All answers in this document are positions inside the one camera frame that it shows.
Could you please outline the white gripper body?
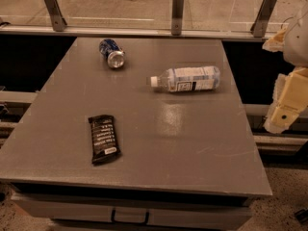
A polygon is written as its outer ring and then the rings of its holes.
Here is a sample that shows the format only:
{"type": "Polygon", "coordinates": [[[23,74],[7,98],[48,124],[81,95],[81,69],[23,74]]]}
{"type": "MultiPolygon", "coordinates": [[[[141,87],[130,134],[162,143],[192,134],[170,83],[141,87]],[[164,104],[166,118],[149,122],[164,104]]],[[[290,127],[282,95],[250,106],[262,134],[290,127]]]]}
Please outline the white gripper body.
{"type": "Polygon", "coordinates": [[[289,24],[283,57],[294,66],[308,66],[308,13],[299,13],[289,24]]]}

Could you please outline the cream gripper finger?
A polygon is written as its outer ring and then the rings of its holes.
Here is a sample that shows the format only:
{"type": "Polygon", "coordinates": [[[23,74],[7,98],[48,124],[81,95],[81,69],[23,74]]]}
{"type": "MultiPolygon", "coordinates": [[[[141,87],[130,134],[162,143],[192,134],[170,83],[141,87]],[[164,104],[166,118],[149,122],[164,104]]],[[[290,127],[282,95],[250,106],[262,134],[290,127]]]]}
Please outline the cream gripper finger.
{"type": "Polygon", "coordinates": [[[272,99],[264,127],[270,133],[280,134],[308,107],[308,68],[297,66],[288,75],[279,74],[272,99]]]}
{"type": "Polygon", "coordinates": [[[284,50],[286,28],[279,30],[273,37],[267,39],[262,48],[270,52],[282,52],[284,50]]]}

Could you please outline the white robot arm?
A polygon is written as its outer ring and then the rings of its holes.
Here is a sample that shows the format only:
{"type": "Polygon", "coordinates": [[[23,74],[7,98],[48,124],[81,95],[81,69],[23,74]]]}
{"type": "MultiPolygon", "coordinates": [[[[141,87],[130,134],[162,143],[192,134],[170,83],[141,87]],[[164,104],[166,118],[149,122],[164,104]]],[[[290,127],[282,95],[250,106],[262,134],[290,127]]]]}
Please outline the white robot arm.
{"type": "Polygon", "coordinates": [[[308,107],[308,3],[262,48],[281,51],[283,59],[295,67],[289,74],[278,74],[264,123],[268,132],[280,134],[308,107]]]}

